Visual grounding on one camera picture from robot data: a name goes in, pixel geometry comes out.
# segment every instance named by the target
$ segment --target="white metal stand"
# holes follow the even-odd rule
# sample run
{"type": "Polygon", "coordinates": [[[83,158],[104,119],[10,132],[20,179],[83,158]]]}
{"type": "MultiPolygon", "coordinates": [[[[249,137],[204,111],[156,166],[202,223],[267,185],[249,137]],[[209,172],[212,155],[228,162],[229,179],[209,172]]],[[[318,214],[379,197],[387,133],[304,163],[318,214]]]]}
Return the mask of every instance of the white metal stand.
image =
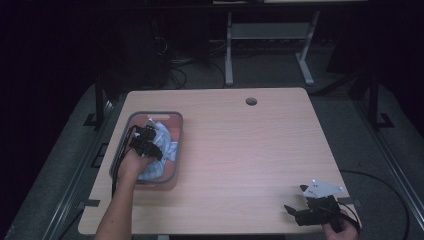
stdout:
{"type": "Polygon", "coordinates": [[[315,32],[319,11],[315,11],[309,23],[233,23],[232,13],[228,13],[227,22],[227,54],[225,57],[225,84],[232,86],[233,67],[231,62],[231,40],[232,39],[305,39],[305,45],[300,53],[296,53],[303,78],[306,84],[313,85],[306,55],[315,32]]]}

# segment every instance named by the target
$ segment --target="plastic bin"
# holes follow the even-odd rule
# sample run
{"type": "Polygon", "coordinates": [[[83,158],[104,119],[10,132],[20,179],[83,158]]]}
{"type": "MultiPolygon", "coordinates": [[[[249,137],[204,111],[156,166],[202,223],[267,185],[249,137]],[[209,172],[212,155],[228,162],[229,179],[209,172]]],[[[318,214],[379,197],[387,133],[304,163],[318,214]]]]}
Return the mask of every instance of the plastic bin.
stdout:
{"type": "Polygon", "coordinates": [[[109,174],[111,177],[113,176],[113,169],[118,162],[120,153],[129,149],[128,144],[132,138],[132,135],[128,137],[128,130],[134,125],[144,127],[149,119],[152,119],[154,122],[161,122],[170,132],[171,141],[178,142],[176,158],[175,161],[166,160],[164,173],[161,177],[153,180],[138,180],[135,189],[171,190],[177,183],[177,173],[180,161],[179,153],[183,130],[183,116],[178,112],[135,112],[131,114],[125,126],[124,132],[122,133],[122,137],[118,145],[118,151],[115,153],[109,174]]]}

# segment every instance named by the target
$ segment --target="table top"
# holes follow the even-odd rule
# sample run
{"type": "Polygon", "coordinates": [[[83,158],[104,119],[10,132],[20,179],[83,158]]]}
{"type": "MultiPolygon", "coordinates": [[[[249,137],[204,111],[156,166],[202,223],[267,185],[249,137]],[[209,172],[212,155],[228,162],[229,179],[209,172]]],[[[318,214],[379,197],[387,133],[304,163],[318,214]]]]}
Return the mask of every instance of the table top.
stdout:
{"type": "MultiPolygon", "coordinates": [[[[128,94],[79,224],[94,234],[111,200],[109,169],[129,116],[177,111],[184,118],[177,184],[137,190],[134,234],[298,234],[284,204],[303,210],[299,185],[346,189],[309,97],[301,88],[141,91],[128,94]],[[257,104],[248,105],[254,98],[257,104]]],[[[348,197],[348,192],[336,195],[348,197]]]]}

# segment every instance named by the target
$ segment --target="hand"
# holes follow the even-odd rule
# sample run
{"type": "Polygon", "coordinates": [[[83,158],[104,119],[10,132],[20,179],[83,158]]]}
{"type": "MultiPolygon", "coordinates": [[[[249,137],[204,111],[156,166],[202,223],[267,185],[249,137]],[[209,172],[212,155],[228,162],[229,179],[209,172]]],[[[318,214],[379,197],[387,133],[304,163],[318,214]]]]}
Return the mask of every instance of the hand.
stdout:
{"type": "Polygon", "coordinates": [[[140,157],[134,149],[130,149],[126,154],[118,170],[118,178],[137,181],[138,175],[144,172],[151,162],[156,158],[140,157]]]}
{"type": "Polygon", "coordinates": [[[323,224],[322,229],[327,240],[357,240],[359,239],[356,228],[348,221],[340,219],[340,225],[343,231],[336,233],[329,223],[323,224]]]}

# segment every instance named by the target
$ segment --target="white object in bin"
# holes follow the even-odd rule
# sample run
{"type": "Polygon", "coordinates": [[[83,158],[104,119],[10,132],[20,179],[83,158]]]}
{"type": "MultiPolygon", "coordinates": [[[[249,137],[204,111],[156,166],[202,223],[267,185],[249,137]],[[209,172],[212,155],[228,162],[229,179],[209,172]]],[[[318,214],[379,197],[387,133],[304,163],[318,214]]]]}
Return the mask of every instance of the white object in bin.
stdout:
{"type": "Polygon", "coordinates": [[[156,127],[156,137],[152,143],[159,147],[162,151],[163,157],[160,160],[155,160],[150,163],[146,170],[138,176],[139,180],[154,180],[162,177],[163,169],[166,161],[175,161],[177,153],[177,142],[171,142],[171,134],[168,129],[160,122],[154,123],[151,119],[150,122],[156,127]]]}

